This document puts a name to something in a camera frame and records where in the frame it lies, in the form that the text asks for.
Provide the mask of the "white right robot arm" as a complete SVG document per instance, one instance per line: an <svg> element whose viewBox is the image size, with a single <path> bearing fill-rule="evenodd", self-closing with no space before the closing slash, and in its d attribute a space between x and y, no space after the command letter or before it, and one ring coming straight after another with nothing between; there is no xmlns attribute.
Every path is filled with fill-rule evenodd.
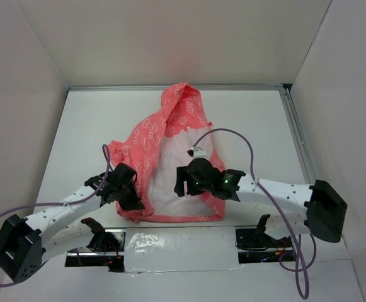
<svg viewBox="0 0 366 302"><path fill-rule="evenodd" d="M187 166L177 168L174 191L179 197L209 193L221 200L275 206L284 215L262 215L256 227L257 242L264 247L283 237L306 234L325 242L338 243L348 207L326 181L287 184L253 179L243 171L220 171L204 158L194 159Z"/></svg>

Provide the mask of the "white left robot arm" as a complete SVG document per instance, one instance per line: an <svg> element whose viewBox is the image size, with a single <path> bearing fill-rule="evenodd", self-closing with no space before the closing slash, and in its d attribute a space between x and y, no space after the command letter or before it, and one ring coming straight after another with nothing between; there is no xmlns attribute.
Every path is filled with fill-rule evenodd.
<svg viewBox="0 0 366 302"><path fill-rule="evenodd" d="M10 216L0 229L0 268L18 284L70 250L119 252L122 240L90 215L115 201L124 211L143 209L136 182L137 172L118 164L113 171L91 177L59 203L24 218Z"/></svg>

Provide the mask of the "pink jacket with white lining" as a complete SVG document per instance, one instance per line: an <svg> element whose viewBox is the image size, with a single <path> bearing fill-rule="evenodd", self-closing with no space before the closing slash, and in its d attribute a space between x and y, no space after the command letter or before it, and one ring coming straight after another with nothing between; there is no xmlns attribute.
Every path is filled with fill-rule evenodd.
<svg viewBox="0 0 366 302"><path fill-rule="evenodd" d="M124 163L137 172L137 190L144 210L117 213L134 222L141 220L188 223L222 220L225 201L209 193L178 197L174 192L177 167L187 166L192 158L187 151L195 142L207 153L210 163L223 171L209 130L200 91L182 82L161 95L161 107L138 123L125 142L109 143L111 163Z"/></svg>

